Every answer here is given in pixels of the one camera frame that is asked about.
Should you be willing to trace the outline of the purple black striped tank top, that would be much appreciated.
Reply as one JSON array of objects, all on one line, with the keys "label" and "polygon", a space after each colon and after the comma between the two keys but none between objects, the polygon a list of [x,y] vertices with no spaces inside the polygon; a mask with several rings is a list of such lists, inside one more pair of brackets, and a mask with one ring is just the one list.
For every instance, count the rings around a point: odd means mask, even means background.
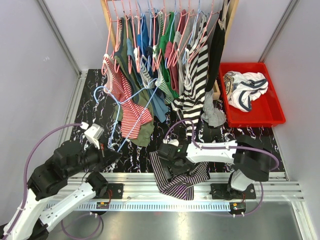
[{"label": "purple black striped tank top", "polygon": [[192,173],[168,178],[156,151],[149,154],[149,160],[159,192],[179,200],[193,201],[194,186],[210,179],[208,162],[200,162]]}]

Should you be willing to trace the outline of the white navy-trimmed tank top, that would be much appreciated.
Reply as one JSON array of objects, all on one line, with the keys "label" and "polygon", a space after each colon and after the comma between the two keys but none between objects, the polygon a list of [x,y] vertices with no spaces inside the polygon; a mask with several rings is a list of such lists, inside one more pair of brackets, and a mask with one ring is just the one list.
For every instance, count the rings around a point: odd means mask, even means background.
[{"label": "white navy-trimmed tank top", "polygon": [[252,102],[268,91],[269,83],[261,72],[228,71],[223,76],[225,93],[229,105],[248,113]]}]

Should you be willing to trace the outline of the pink wire hanger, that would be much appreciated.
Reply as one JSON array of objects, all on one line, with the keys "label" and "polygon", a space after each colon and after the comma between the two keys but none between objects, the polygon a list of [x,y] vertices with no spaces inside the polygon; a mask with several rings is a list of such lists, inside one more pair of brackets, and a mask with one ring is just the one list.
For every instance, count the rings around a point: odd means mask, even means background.
[{"label": "pink wire hanger", "polygon": [[221,10],[218,10],[217,12],[214,12],[214,1],[212,1],[211,4],[211,12],[209,13],[203,13],[202,19],[201,19],[201,30],[198,33],[197,39],[195,43],[197,44],[192,54],[188,57],[187,62],[191,63],[191,61],[196,57],[196,55],[199,53],[200,49],[204,46],[205,41],[207,40],[208,36],[210,35],[210,32],[207,33],[208,24],[211,21],[212,16],[217,15],[219,17]]}]

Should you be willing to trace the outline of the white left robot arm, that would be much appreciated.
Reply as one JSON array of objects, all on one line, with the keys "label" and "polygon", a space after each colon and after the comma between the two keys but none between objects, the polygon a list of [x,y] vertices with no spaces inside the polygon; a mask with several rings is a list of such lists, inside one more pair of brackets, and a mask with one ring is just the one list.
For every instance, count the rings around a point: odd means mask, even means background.
[{"label": "white left robot arm", "polygon": [[[78,206],[90,199],[111,196],[109,183],[100,173],[121,157],[107,147],[91,145],[86,151],[77,141],[65,141],[53,155],[36,167],[29,180],[23,200],[14,217],[0,227],[2,240],[45,240],[55,226]],[[53,207],[45,206],[67,186],[68,179],[91,169],[92,172],[76,190]]]}]

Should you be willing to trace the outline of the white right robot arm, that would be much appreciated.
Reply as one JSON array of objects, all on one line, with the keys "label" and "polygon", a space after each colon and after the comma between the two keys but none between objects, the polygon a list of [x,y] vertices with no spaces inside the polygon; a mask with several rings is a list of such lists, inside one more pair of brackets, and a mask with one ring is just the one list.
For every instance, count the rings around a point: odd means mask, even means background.
[{"label": "white right robot arm", "polygon": [[255,182],[267,182],[273,155],[247,136],[227,142],[164,142],[150,154],[159,192],[180,200],[194,199],[194,186],[211,177],[210,163],[229,164],[233,168],[228,182],[213,187],[213,199],[246,198],[245,191]]}]

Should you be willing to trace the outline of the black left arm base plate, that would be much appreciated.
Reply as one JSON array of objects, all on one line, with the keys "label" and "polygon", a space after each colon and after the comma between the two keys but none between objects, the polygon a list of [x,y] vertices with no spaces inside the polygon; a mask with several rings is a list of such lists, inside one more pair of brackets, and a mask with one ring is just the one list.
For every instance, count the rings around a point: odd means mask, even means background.
[{"label": "black left arm base plate", "polygon": [[108,188],[103,196],[98,197],[98,199],[109,199],[112,200],[121,200],[124,193],[124,184],[123,183],[110,183]]}]

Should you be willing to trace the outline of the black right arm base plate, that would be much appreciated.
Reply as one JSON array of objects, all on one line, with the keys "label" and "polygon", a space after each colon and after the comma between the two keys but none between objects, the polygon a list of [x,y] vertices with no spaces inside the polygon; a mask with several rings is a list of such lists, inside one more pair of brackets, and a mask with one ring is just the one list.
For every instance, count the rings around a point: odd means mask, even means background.
[{"label": "black right arm base plate", "polygon": [[250,184],[246,190],[240,191],[231,188],[229,183],[212,183],[210,185],[210,194],[213,200],[254,200],[256,191],[253,184]]}]

